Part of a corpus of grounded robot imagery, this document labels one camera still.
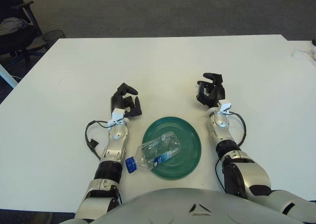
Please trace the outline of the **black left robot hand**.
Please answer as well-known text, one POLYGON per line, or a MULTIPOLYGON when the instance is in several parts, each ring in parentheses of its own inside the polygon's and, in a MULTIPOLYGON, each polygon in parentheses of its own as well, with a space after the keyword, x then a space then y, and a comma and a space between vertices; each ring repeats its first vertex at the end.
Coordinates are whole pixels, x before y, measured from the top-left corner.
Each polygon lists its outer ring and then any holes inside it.
POLYGON ((142 115, 138 91, 133 87, 122 83, 114 95, 111 97, 111 111, 122 109, 125 118, 131 118, 142 115))

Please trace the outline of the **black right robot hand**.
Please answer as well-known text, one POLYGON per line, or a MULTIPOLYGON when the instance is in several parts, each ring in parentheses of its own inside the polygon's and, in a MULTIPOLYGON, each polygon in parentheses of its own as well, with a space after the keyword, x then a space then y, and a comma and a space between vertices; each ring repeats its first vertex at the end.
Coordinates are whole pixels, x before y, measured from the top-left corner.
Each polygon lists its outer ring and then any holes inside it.
POLYGON ((204 73, 203 77, 209 79, 211 82, 197 81, 197 101, 203 105, 208 106, 208 108, 217 107, 219 100, 225 99, 225 89, 222 85, 222 75, 215 73, 204 73))

